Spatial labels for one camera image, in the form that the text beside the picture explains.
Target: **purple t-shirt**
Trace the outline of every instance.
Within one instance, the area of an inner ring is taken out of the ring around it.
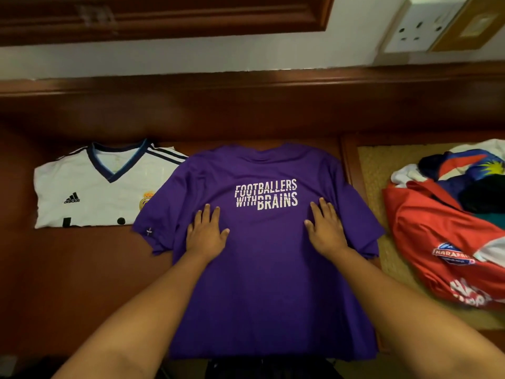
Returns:
[[[197,283],[170,347],[172,358],[321,354],[371,359],[375,333],[335,267],[312,247],[310,202],[335,205],[345,235],[365,257],[378,255],[383,229],[338,159],[286,143],[266,151],[222,146],[189,157],[133,224],[155,254],[185,252],[197,210],[221,207],[230,229],[223,252]]]

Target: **navy blue collar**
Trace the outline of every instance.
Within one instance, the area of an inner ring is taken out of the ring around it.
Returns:
[[[108,182],[112,183],[121,178],[123,174],[130,170],[138,162],[138,160],[142,158],[142,156],[145,154],[145,151],[149,148],[149,145],[150,142],[147,139],[135,145],[129,145],[125,147],[107,147],[97,142],[93,142],[86,148],[86,152],[88,153],[89,160],[92,162],[95,169],[97,169],[97,171],[102,174],[104,178],[108,180]],[[107,169],[97,157],[97,150],[99,152],[127,152],[128,150],[133,149],[138,150],[133,155],[133,157],[130,158],[116,173],[113,173]]]

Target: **woven mat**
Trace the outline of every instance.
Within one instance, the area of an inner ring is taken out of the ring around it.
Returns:
[[[415,277],[412,268],[398,254],[387,223],[382,189],[386,187],[393,171],[407,164],[417,163],[421,158],[431,154],[445,152],[456,145],[458,144],[445,143],[434,145],[362,146],[358,148],[370,209],[372,209],[381,225],[387,231],[387,234],[379,239],[382,269],[396,280],[430,296],[434,300],[437,299],[425,289]],[[447,310],[478,330],[505,329],[505,312],[463,308],[458,304],[437,301]]]

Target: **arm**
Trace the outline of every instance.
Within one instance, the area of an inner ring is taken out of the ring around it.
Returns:
[[[153,378],[206,266],[224,249],[219,208],[198,211],[186,238],[186,253],[163,276],[135,296],[81,346],[55,379]]]
[[[347,246],[331,203],[311,203],[305,221],[316,250],[331,261],[377,330],[419,377],[505,377],[505,355],[477,331],[425,296],[398,283]]]

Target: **white jersey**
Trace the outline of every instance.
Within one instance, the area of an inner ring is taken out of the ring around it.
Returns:
[[[123,148],[92,143],[35,169],[35,228],[132,224],[187,156],[148,140]]]

